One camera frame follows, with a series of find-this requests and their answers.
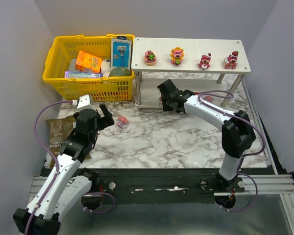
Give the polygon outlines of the pink bear cake toy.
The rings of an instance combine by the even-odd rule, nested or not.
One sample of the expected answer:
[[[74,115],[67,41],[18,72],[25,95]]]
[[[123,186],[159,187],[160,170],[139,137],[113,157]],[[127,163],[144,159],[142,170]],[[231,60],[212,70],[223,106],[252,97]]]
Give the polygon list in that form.
[[[147,66],[153,66],[156,64],[157,58],[152,50],[147,50],[144,55],[144,63]]]

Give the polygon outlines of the pink bear sunflower toy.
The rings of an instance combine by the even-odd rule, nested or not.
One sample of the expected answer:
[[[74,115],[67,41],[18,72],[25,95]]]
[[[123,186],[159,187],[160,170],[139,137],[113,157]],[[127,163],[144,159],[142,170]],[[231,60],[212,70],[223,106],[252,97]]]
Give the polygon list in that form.
[[[184,49],[180,47],[175,47],[171,50],[171,64],[173,65],[180,65],[184,59]]]

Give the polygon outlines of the pink bear white-hat toy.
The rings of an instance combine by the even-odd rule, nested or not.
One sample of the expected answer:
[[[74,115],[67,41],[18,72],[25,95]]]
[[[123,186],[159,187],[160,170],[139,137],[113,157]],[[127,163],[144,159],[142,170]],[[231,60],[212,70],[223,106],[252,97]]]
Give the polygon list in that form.
[[[203,54],[197,66],[202,70],[206,70],[210,68],[211,57],[212,57],[211,53]]]

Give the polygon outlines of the pink bear strawberry toy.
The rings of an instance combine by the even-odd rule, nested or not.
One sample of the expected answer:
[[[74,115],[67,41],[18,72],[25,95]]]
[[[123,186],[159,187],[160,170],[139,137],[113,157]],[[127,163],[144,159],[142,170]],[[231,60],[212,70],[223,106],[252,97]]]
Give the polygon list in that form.
[[[233,51],[227,57],[225,57],[223,61],[224,68],[234,70],[238,65],[238,55],[239,55],[239,52],[236,50],[236,51]]]

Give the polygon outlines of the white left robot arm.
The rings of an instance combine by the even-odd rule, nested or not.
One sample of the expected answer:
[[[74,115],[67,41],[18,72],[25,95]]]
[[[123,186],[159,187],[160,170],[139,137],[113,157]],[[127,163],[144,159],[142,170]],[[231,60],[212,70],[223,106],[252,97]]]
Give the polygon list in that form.
[[[99,174],[84,168],[72,184],[69,180],[79,169],[86,156],[95,147],[99,132],[114,125],[112,114],[106,105],[100,104],[102,115],[92,104],[85,105],[74,114],[76,127],[63,141],[55,165],[43,186],[25,209],[16,209],[13,220],[24,235],[56,235],[61,220],[84,195],[92,195],[95,202],[84,210],[97,213],[104,196]]]

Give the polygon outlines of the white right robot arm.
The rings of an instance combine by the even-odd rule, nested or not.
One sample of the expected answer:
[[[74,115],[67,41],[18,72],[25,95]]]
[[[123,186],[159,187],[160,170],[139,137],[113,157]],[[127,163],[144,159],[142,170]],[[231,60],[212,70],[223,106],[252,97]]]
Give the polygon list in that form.
[[[238,176],[243,154],[256,139],[246,112],[232,112],[201,99],[200,93],[180,90],[168,79],[157,86],[162,98],[163,110],[196,116],[221,131],[221,145],[225,156],[216,175],[214,187],[219,191],[232,187]]]

